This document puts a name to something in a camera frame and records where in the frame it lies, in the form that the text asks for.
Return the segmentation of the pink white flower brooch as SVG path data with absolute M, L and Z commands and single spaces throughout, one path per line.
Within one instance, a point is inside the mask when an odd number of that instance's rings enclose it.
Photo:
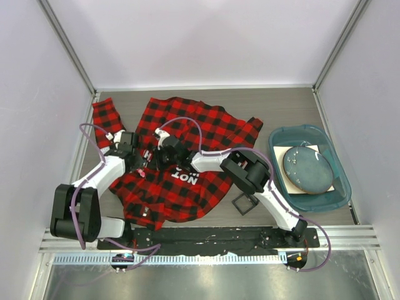
M 138 174 L 139 174 L 142 178 L 145 178 L 145 177 L 146 177 L 146 174 L 145 174 L 145 172 L 144 172 L 142 169 L 138 169 L 137 172 L 138 172 Z

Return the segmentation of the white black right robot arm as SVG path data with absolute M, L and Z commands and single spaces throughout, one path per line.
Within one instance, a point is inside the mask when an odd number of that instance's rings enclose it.
M 271 164 L 260 152 L 248 147 L 222 151 L 190 151 L 175 136 L 165 131 L 156 133 L 157 165 L 175 165 L 191 173 L 219 172 L 225 174 L 244 194 L 254 195 L 269 211 L 282 239 L 291 247 L 305 239 L 308 223 L 290 207 L 278 191 Z

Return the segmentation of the red black plaid shirt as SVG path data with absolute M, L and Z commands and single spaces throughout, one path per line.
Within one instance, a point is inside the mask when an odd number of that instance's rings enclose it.
M 109 187 L 122 203 L 125 220 L 150 230 L 161 229 L 165 221 L 193 221 L 217 206 L 233 185 L 222 172 L 194 173 L 177 166 L 159 171 L 153 158 L 156 128 L 176 136 L 190 150 L 220 151 L 254 147 L 262 127 L 260 119 L 237 119 L 222 106 L 180 97 L 150 99 L 136 128 L 146 160 L 144 175 L 125 174 Z

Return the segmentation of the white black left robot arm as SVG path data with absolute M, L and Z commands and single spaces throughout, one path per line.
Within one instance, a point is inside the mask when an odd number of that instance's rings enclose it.
M 126 222 L 118 217 L 101 215 L 100 197 L 111 184 L 125 174 L 144 166 L 139 152 L 140 137 L 134 132 L 120 131 L 113 145 L 99 150 L 100 163 L 85 176 L 71 184 L 60 184 L 54 193 L 50 232 L 57 238 L 86 243 L 111 238 L 119 249 L 127 249 L 133 234 Z

